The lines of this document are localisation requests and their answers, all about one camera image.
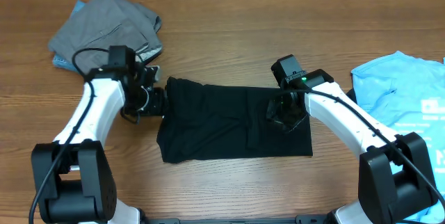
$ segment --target cable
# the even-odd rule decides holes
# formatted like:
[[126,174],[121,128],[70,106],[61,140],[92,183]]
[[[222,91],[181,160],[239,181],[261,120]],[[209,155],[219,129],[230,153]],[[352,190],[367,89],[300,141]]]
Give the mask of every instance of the cable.
[[[87,77],[85,75],[85,73],[79,68],[79,66],[76,64],[76,57],[78,56],[78,54],[80,54],[81,52],[84,51],[103,51],[103,52],[108,52],[107,49],[101,49],[101,48],[95,48],[95,47],[89,47],[89,48],[85,48],[85,49],[80,49],[78,51],[76,51],[73,55],[72,55],[72,64],[73,66],[76,68],[77,72],[83,77],[83,79],[86,81]],[[83,120],[85,119],[86,115],[88,114],[88,111],[91,108],[92,105],[92,101],[94,100],[95,95],[95,89],[92,86],[91,81],[86,81],[86,83],[88,83],[88,85],[90,86],[91,89],[91,96],[90,96],[90,100],[88,101],[87,106],[85,107],[85,110],[83,111],[81,117],[79,118],[79,120],[77,121],[76,125],[72,128],[72,132],[71,134],[68,136],[68,139],[65,141],[65,143],[63,144],[62,148],[60,149],[59,153],[56,155],[56,158],[53,160],[53,163],[51,164],[51,167],[49,167],[48,173],[47,175],[45,175],[42,184],[40,185],[39,190],[37,191],[37,193],[34,196],[34,200],[33,203],[31,204],[31,208],[29,209],[29,224],[34,224],[34,212],[35,209],[37,208],[37,204],[38,201],[40,199],[40,197],[42,196],[43,193],[43,189],[45,188],[45,185],[48,182],[48,179],[51,177],[52,173],[54,173],[55,170],[58,169],[62,156],[65,154],[65,151],[67,150],[68,146],[70,145],[70,142],[72,141],[72,139],[74,138],[74,136],[77,134],[77,131],[79,130]]]
[[[435,186],[432,185],[432,183],[430,182],[430,180],[428,178],[425,177],[425,175],[394,145],[394,143],[392,143],[391,141],[389,141],[385,136],[383,136],[382,133],[380,133],[380,131],[378,129],[376,129],[368,120],[365,119],[365,117],[363,117],[359,112],[357,112],[357,110],[355,110],[351,105],[349,105],[348,103],[346,103],[345,101],[343,101],[342,99],[340,99],[339,97],[335,97],[334,95],[330,95],[327,93],[323,93],[320,91],[316,91],[316,90],[310,90],[310,89],[295,89],[295,90],[284,90],[282,93],[279,93],[278,95],[281,94],[288,94],[288,93],[313,93],[315,95],[321,95],[330,99],[333,99],[334,101],[342,104],[343,106],[345,106],[347,109],[349,109],[352,113],[354,113],[372,132],[374,132],[374,134],[376,136],[379,136],[386,144],[388,144],[390,146],[391,149],[393,149],[396,154],[403,160],[403,163],[405,165],[407,165],[411,170],[413,170],[418,176],[420,176],[420,178],[422,178],[422,180],[428,185],[428,188],[430,188],[430,190],[437,195],[437,197],[439,198],[440,203],[442,204],[442,208],[444,209],[445,212],[445,199],[442,196],[442,194],[435,188]],[[418,222],[418,221],[408,221],[408,220],[401,220],[401,221],[397,221],[397,223],[409,223],[409,224],[426,224],[426,223],[422,223],[422,222]],[[445,219],[438,224],[445,224]]]

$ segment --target wooden table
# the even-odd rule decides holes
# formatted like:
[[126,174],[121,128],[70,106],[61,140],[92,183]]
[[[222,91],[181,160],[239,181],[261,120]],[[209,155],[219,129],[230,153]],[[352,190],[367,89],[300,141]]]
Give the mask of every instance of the wooden table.
[[[54,68],[47,49],[75,1],[0,0],[0,223],[27,223],[35,194],[31,150],[52,141],[81,96],[81,77]],[[306,70],[323,68],[348,90],[354,67],[396,50],[445,56],[445,0],[131,1],[163,20],[160,86],[174,76],[274,88],[270,66],[295,54]],[[160,121],[135,126],[117,117],[106,144],[119,198],[149,217],[290,217],[327,213],[357,198],[355,157],[315,119],[311,159],[179,165],[161,160]]]

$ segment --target blue t-shirt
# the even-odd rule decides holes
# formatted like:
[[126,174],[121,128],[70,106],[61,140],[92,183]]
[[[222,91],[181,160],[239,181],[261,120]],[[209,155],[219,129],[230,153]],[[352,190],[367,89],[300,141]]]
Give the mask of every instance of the blue t-shirt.
[[[356,67],[357,104],[375,119],[405,135],[415,131],[426,142],[436,186],[445,194],[445,65],[400,51]],[[392,164],[393,173],[401,170]],[[440,202],[409,218],[438,223]]]

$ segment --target black cloth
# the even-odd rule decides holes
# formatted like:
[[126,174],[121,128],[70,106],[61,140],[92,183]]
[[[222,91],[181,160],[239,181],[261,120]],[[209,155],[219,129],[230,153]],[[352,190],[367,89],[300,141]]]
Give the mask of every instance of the black cloth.
[[201,85],[170,77],[170,108],[158,132],[162,159],[311,156],[309,117],[290,133],[266,122],[274,88]]

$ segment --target gray cloth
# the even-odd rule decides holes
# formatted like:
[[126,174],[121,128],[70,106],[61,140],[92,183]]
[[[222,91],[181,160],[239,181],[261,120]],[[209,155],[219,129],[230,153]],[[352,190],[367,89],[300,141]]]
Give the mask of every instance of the gray cloth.
[[[72,62],[73,53],[79,49],[126,45],[134,49],[142,61],[148,61],[162,50],[156,35],[160,27],[161,18],[139,3],[90,0],[66,21],[49,41],[48,48]],[[107,64],[108,54],[86,51],[77,56],[76,63],[86,73]]]

